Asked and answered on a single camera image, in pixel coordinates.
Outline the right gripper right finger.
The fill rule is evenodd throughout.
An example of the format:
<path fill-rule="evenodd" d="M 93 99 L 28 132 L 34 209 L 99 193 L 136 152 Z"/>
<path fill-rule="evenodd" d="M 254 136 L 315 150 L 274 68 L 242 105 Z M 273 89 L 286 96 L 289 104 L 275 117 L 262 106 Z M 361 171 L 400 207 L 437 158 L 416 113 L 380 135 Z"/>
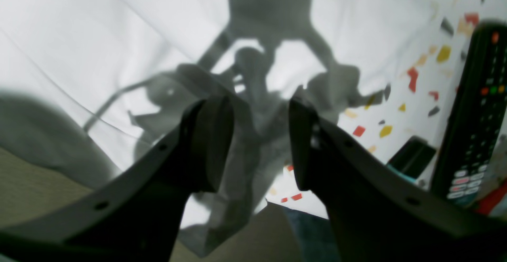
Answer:
<path fill-rule="evenodd" d="M 506 223 L 426 192 L 306 99 L 289 101 L 297 187 L 324 204 L 343 262 L 505 262 Z"/>

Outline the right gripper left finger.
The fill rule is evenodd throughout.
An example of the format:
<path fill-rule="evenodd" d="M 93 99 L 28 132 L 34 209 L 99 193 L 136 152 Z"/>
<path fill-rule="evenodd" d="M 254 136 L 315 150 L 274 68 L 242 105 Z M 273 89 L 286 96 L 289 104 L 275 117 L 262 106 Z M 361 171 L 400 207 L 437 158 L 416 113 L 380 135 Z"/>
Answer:
<path fill-rule="evenodd" d="M 190 105 L 134 166 L 77 202 L 1 229 L 15 262 L 167 262 L 193 192 L 217 192 L 234 130 L 226 96 Z"/>

